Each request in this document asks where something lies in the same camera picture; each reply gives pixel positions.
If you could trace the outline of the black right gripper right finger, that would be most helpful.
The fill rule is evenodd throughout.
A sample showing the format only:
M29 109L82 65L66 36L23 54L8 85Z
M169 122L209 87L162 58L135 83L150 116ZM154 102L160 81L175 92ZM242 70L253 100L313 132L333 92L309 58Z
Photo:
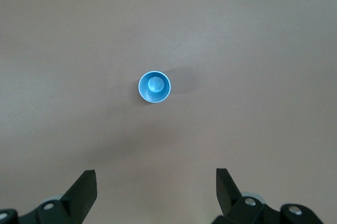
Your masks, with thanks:
M222 210L213 223L322 223L308 207L284 204L279 211L253 196L243 196L227 169L216 170L216 196Z

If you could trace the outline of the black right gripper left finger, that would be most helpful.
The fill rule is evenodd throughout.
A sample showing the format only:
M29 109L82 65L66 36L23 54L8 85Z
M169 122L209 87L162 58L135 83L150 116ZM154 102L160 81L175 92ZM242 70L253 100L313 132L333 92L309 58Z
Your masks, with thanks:
M86 170L58 200L43 202L23 216L15 209L2 209L1 223L83 223L96 198L96 173Z

